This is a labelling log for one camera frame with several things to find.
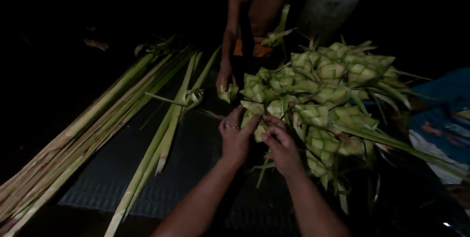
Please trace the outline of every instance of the dark background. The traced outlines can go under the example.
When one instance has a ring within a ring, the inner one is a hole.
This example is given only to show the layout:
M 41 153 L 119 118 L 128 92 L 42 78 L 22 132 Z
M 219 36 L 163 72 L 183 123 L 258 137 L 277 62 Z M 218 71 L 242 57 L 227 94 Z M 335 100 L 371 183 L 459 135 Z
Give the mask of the dark background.
M 221 43 L 227 0 L 1 0 L 3 153 L 0 182 L 20 170 L 135 62 L 133 49 L 183 35 L 201 49 Z M 293 1 L 294 27 L 303 0 Z M 336 36 L 372 40 L 394 65 L 437 78 L 467 66 L 459 0 L 361 0 Z M 96 27 L 89 31 L 87 27 Z M 106 52 L 84 38 L 111 42 Z M 302 39 L 292 35 L 292 41 Z M 296 44 L 288 45 L 291 51 Z

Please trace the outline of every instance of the shirtless person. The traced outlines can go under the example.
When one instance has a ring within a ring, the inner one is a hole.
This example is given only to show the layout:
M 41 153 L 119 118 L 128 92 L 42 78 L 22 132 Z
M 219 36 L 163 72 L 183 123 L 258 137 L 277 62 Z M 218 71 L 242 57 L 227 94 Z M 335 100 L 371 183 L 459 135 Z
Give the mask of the shirtless person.
M 234 84 L 237 84 L 232 73 L 230 57 L 232 55 L 232 46 L 236 40 L 238 40 L 237 46 L 241 46 L 240 33 L 237 30 L 239 19 L 242 17 L 240 16 L 242 5 L 249 4 L 248 17 L 251 33 L 253 42 L 257 44 L 261 43 L 266 38 L 267 33 L 274 31 L 274 28 L 279 24 L 281 8 L 285 2 L 286 0 L 228 0 L 227 26 L 222 41 L 222 61 L 220 62 L 220 71 L 215 85 L 218 96 L 220 96 L 220 85 L 222 84 L 224 90 L 227 90 L 230 78 Z

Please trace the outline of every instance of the hand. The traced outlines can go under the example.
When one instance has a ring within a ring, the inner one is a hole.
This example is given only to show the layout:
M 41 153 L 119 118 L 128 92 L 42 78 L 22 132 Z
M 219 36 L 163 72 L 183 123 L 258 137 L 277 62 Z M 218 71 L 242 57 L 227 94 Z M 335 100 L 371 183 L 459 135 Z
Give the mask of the hand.
M 239 119 L 242 109 L 242 105 L 235 108 L 219 125 L 219 131 L 222 134 L 223 140 L 221 159 L 236 165 L 237 168 L 241 167 L 246 161 L 250 149 L 250 135 L 258 127 L 258 121 L 261 118 L 261 115 L 254 115 L 243 130 L 241 130 L 239 128 Z
M 300 155 L 294 139 L 287 134 L 284 121 L 274 116 L 263 116 L 267 122 L 266 133 L 261 134 L 261 138 L 271 152 L 276 168 L 287 182 L 306 176 Z
M 217 96 L 220 97 L 220 85 L 224 86 L 224 91 L 228 90 L 228 78 L 230 76 L 232 77 L 233 84 L 237 85 L 235 76 L 232 72 L 232 66 L 230 65 L 230 61 L 222 60 L 222 62 L 220 63 L 220 70 L 217 76 L 217 81 L 215 83 L 215 88 L 217 89 Z

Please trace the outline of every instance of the person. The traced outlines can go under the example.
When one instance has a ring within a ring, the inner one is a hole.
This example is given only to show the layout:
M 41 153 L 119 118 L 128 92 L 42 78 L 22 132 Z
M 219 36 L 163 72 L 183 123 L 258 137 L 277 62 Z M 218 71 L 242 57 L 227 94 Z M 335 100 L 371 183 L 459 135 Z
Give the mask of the person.
M 220 96 L 220 85 L 223 85 L 225 91 L 228 90 L 229 80 L 237 85 L 230 62 L 232 52 L 234 55 L 246 54 L 258 57 L 267 57 L 272 53 L 271 48 L 263 47 L 260 43 L 266 38 L 267 33 L 274 31 L 279 24 L 280 12 L 286 2 L 287 0 L 228 0 L 222 58 L 215 85 L 218 96 Z
M 152 237 L 193 237 L 205 233 L 222 197 L 249 151 L 250 135 L 256 130 L 260 115 L 253 116 L 244 129 L 238 127 L 243 107 L 235 108 L 219 125 L 222 134 L 222 157 L 215 166 L 173 208 L 152 233 Z M 310 236 L 349 236 L 349 230 L 322 198 L 303 168 L 300 154 L 284 122 L 263 116 L 269 127 L 263 142 L 273 153 L 279 173 L 291 194 L 300 232 Z

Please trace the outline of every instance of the partially woven ketupat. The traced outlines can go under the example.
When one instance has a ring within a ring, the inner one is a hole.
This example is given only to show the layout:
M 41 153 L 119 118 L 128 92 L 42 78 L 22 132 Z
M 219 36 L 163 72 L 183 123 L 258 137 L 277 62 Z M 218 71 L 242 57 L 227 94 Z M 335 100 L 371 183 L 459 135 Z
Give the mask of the partially woven ketupat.
M 245 114 L 243 116 L 242 125 L 240 126 L 240 128 L 242 129 L 248 124 L 251 117 L 253 117 L 254 115 L 256 114 L 266 115 L 264 106 L 262 104 L 244 101 L 244 100 L 242 100 L 241 103 L 242 103 L 242 106 L 246 108 Z M 263 141 L 263 139 L 261 138 L 261 134 L 265 133 L 266 129 L 267 129 L 266 122 L 264 120 L 261 120 L 260 123 L 258 124 L 257 129 L 253 133 L 253 135 L 255 136 L 256 142 Z
M 238 94 L 238 86 L 234 84 L 228 85 L 228 90 L 224 91 L 224 85 L 220 85 L 220 99 L 227 102 L 232 103 L 232 101 L 236 98 Z

